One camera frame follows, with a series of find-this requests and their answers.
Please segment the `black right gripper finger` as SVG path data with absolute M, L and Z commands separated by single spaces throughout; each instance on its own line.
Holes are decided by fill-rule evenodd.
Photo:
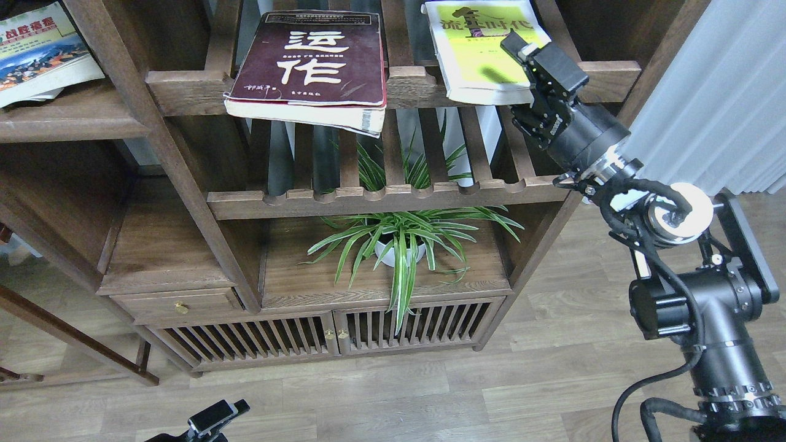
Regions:
M 509 109 L 513 115 L 513 124 L 518 128 L 529 147 L 547 148 L 547 137 L 544 135 L 545 123 L 534 114 L 528 104 L 514 104 Z
M 502 39 L 500 47 L 522 66 L 536 99 L 550 96 L 573 99 L 589 82 L 587 73 L 552 42 L 539 47 L 511 31 Z

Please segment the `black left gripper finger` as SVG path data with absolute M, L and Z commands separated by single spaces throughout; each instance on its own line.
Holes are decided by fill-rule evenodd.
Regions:
M 220 400 L 188 419 L 188 433 L 214 433 L 249 410 L 250 406 L 246 400 L 235 403 Z

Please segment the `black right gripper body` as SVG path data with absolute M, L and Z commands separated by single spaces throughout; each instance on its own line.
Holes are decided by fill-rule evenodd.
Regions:
M 575 93 L 556 97 L 533 92 L 528 147 L 545 152 L 565 171 L 584 173 L 631 132 L 600 104 L 586 104 Z

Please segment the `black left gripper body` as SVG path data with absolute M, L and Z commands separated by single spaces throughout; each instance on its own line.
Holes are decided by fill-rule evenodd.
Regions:
M 213 428 L 205 432 L 198 432 L 194 430 L 187 430 L 180 435 L 171 435 L 168 433 L 159 433 L 146 441 L 224 441 L 227 442 L 227 437 L 220 431 L 219 428 Z

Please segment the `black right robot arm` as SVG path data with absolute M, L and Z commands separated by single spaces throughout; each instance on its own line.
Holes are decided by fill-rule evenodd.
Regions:
M 637 277 L 629 304 L 644 338 L 670 338 L 684 353 L 679 368 L 620 395 L 612 439 L 620 439 L 621 408 L 633 392 L 690 372 L 698 408 L 644 400 L 640 419 L 648 440 L 662 439 L 656 422 L 662 413 L 693 422 L 693 441 L 783 441 L 784 403 L 746 328 L 765 304 L 778 301 L 779 289 L 736 197 L 710 198 L 691 184 L 640 178 L 641 163 L 620 154 L 628 129 L 578 98 L 588 76 L 561 48 L 539 47 L 516 33 L 500 45 L 532 86 L 532 103 L 512 106 L 513 124 L 528 146 L 564 170 L 554 185 L 597 205 L 611 237 L 631 250 Z

